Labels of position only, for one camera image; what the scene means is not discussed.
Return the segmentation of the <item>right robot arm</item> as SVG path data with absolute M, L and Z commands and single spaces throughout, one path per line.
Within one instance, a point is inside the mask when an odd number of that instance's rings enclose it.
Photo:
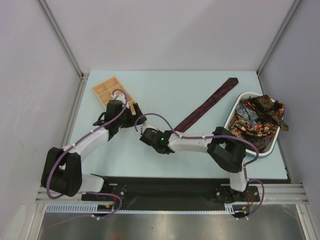
M 162 132 L 145 123 L 140 134 L 140 141 L 159 154 L 197 152 L 209 155 L 221 169 L 228 172 L 231 196 L 237 201 L 248 196 L 248 180 L 244 170 L 246 146 L 227 129 L 217 127 L 212 133 L 191 136 L 182 132 L 175 134 L 171 130 Z

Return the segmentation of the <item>red navy striped tie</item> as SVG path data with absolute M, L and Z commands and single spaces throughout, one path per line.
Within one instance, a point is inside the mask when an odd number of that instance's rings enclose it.
M 230 92 L 239 83 L 238 78 L 228 78 L 205 102 L 189 114 L 180 122 L 174 130 L 185 133 L 194 125 L 205 113 L 207 113 L 215 104 L 217 104 L 228 92 Z

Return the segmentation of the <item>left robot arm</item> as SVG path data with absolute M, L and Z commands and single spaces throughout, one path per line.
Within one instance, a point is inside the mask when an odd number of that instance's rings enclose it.
M 98 147 L 107 143 L 121 128 L 143 124 L 143 116 L 137 103 L 110 100 L 106 110 L 93 123 L 90 131 L 73 144 L 63 148 L 52 147 L 45 160 L 40 184 L 51 199 L 73 197 L 79 192 L 92 192 L 99 200 L 110 195 L 110 187 L 102 176 L 83 174 L 82 163 Z

